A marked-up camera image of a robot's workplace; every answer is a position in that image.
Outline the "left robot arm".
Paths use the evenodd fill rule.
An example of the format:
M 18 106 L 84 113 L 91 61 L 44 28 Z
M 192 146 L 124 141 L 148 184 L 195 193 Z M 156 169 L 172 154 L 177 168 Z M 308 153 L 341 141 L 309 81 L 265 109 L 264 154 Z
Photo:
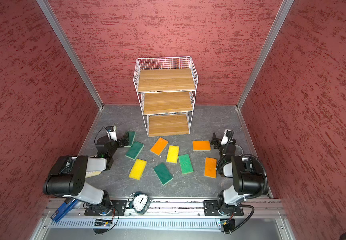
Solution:
M 129 144 L 129 133 L 121 139 L 112 136 L 101 137 L 95 143 L 97 156 L 61 156 L 51 168 L 43 185 L 43 193 L 56 197 L 72 197 L 93 206 L 110 208 L 111 201 L 107 191 L 88 184 L 86 173 L 109 171 L 113 156 L 118 148 Z

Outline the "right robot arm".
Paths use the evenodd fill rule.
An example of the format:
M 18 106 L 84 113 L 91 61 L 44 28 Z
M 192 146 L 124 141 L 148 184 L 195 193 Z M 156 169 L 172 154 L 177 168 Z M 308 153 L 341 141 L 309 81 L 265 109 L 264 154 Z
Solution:
M 219 151 L 220 159 L 216 172 L 233 179 L 233 184 L 218 195 L 217 205 L 221 215 L 227 215 L 247 200 L 258 198 L 269 192 L 267 171 L 260 159 L 244 153 L 233 138 L 234 131 L 226 129 L 224 136 L 212 135 L 210 144 Z

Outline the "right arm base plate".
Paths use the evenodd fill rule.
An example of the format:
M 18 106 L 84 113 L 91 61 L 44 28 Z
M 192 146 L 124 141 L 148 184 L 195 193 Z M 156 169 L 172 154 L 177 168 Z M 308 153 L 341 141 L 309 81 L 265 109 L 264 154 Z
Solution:
M 221 204 L 216 200 L 203 201 L 205 216 L 231 217 L 232 215 L 241 217 L 244 211 L 241 207 Z

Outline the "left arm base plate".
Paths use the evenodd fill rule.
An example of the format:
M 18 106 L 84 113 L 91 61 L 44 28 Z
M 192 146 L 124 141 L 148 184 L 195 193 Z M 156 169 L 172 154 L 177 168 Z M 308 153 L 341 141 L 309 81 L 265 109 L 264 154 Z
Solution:
M 110 217 L 113 214 L 117 216 L 124 216 L 126 207 L 128 206 L 127 200 L 111 200 L 111 207 L 103 214 L 103 207 L 98 205 L 85 206 L 85 216 L 99 216 L 99 217 Z

